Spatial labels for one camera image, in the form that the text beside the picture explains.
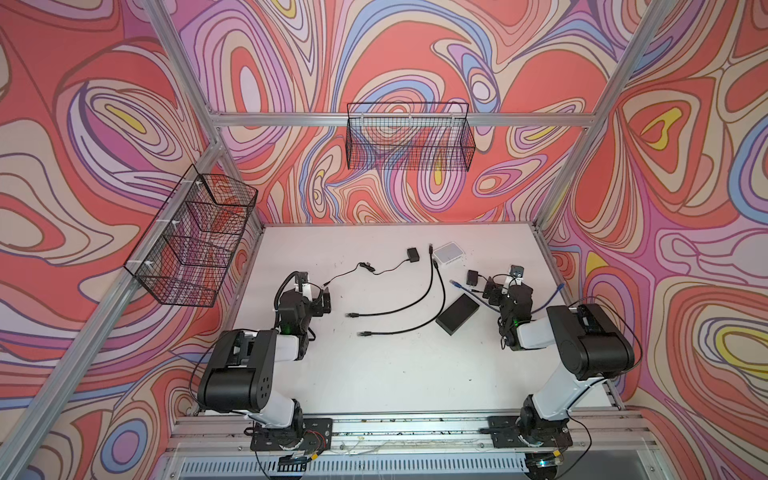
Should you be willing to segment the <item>black network switch box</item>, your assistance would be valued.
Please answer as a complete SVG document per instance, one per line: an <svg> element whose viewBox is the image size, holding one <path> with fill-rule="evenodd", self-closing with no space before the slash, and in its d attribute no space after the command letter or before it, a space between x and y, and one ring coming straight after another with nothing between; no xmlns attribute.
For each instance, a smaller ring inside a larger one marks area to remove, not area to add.
<svg viewBox="0 0 768 480"><path fill-rule="evenodd" d="M462 294L436 319L436 323L448 334L454 335L479 309L479 304L469 295Z"/></svg>

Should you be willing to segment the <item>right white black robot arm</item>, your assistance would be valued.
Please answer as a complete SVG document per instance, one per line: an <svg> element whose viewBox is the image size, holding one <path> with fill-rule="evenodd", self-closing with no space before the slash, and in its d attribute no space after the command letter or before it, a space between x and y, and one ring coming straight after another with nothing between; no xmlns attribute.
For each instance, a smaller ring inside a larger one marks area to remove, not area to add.
<svg viewBox="0 0 768 480"><path fill-rule="evenodd" d="M560 364L516 416L491 416L484 433L496 448L568 447L571 409L600 382L633 368L633 346L595 303L555 305L533 317L533 289L520 280L491 281L486 290L499 308L501 346L513 351L557 348Z"/></svg>

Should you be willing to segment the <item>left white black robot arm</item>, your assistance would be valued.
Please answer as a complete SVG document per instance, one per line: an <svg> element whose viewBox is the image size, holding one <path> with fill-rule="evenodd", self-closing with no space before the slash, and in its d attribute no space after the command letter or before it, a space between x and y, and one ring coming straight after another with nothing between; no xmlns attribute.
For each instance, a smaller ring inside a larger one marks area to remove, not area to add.
<svg viewBox="0 0 768 480"><path fill-rule="evenodd" d="M271 328L225 331L213 345L197 390L200 408L242 414L267 431L302 435L301 405L274 389L275 365L303 360L316 338L311 321L331 310L326 286L310 282L304 271L291 272L273 298Z"/></svg>

